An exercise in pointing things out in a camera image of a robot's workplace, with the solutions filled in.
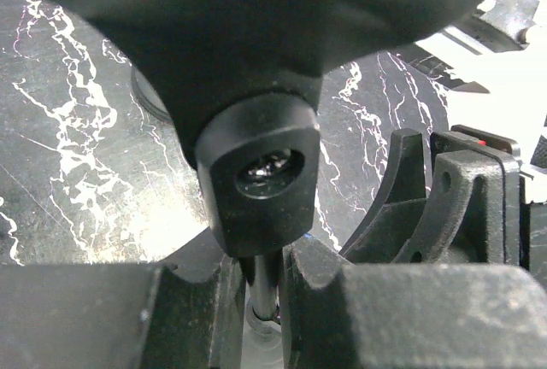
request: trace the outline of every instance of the black marble surface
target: black marble surface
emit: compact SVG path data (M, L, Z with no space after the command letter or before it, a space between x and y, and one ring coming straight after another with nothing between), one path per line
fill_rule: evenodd
M131 63L78 16L0 0L0 263L153 261L206 225L174 129ZM326 76L312 233L339 249L370 206L393 130L447 127L444 89L392 53Z

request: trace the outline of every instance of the recessed hole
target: recessed hole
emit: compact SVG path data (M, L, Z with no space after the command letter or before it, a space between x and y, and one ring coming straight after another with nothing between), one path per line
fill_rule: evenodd
M421 252L420 251L414 252L414 254L412 255L412 258L410 258L410 262L412 262L413 264L419 264L421 262Z
M443 191L448 192L452 184L452 177L449 173L443 173L443 176L441 177L441 184L443 185Z
M236 187L251 198L271 198L291 185L303 167L302 153L292 149L272 151L240 171L236 177Z

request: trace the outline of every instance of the metal shaft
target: metal shaft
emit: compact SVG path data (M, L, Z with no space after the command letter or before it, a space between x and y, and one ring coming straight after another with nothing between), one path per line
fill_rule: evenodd
M250 287L250 303L261 320L271 320L277 312L280 257L281 251L276 251L239 260Z

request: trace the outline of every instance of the black round object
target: black round object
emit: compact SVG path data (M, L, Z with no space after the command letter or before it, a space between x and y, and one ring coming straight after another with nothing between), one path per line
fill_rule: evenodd
M163 101L154 91L154 88L149 81L140 73L136 67L131 69L131 87L133 94L138 102L146 111L156 117L158 120L173 124L168 110L165 108Z

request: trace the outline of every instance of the marble countertop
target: marble countertop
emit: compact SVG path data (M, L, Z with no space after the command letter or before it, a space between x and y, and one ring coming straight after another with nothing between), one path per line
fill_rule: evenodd
M174 129L136 102L131 62L78 16L0 0L0 263L154 261L205 226ZM312 233L333 249L369 208L390 134L446 130L445 90L383 52L329 73Z

